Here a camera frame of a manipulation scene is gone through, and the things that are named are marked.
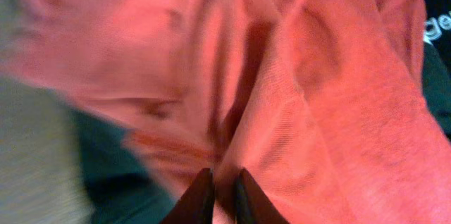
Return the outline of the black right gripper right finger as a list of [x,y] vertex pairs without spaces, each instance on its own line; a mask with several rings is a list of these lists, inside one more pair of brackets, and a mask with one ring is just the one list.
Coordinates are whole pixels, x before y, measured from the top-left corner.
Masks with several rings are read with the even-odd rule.
[[235,180],[235,212],[237,224],[288,224],[245,168]]

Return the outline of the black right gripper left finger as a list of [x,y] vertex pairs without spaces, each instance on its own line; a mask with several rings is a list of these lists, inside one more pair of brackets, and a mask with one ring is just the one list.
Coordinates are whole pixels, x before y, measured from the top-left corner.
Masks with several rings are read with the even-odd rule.
[[160,224],[212,224],[214,202],[213,174],[203,168]]

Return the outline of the orange t-shirt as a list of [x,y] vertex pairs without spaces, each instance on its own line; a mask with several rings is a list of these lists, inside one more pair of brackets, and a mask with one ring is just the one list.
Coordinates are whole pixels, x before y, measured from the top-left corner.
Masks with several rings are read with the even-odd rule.
[[215,223],[248,170],[290,223],[449,223],[450,144],[421,87],[424,0],[18,0],[4,71],[129,129]]

